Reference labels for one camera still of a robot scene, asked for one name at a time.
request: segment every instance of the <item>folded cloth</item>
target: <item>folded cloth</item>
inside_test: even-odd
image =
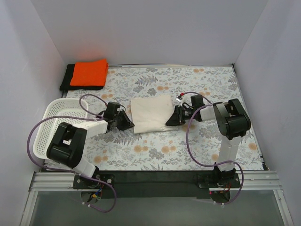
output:
[[[104,86],[109,64],[106,59],[89,63],[76,63],[71,86]]]
[[[75,64],[67,65],[66,73],[63,82],[60,86],[60,91],[77,90],[77,89],[88,89],[88,90],[101,90],[103,86],[71,86],[70,82],[73,78]]]
[[[162,132],[177,129],[165,123],[174,113],[169,95],[152,98],[135,98],[131,100],[131,112],[134,133]]]

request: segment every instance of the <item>black towel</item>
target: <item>black towel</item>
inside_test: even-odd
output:
[[[63,82],[60,86],[60,91],[87,89],[87,90],[101,90],[103,86],[71,86],[70,82],[73,77],[75,65],[67,65],[66,73]]]

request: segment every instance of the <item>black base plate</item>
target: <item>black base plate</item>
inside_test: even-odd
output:
[[[116,190],[119,198],[196,197],[209,199],[209,188],[218,187],[212,181],[212,171],[101,171],[100,179]],[[232,188],[239,188],[238,175],[231,180]],[[74,189],[98,189],[97,183],[76,175]],[[113,192],[104,186],[102,198],[113,198]]]

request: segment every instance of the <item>floral pattern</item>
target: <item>floral pattern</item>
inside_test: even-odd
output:
[[[212,102],[228,101],[241,94],[231,67],[171,67],[109,69],[102,90],[69,91],[67,97],[91,93],[105,101],[115,101],[126,107],[131,119],[131,99],[169,94],[175,99],[180,93],[196,91]],[[189,95],[185,99],[190,103]],[[89,110],[99,113],[105,107],[94,97],[87,97]],[[101,170],[204,170],[191,160],[186,147],[187,124],[177,130],[134,134],[133,129],[99,134],[86,141],[84,156]],[[194,121],[190,128],[190,148],[195,158],[212,164],[218,158],[221,135],[215,121]],[[237,162],[244,170],[262,170],[253,130],[244,136]],[[48,161],[48,166],[60,167]]]

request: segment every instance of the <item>beige cloth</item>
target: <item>beige cloth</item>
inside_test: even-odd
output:
[[[177,129],[165,123],[174,113],[169,95],[131,100],[134,133],[162,132]]]

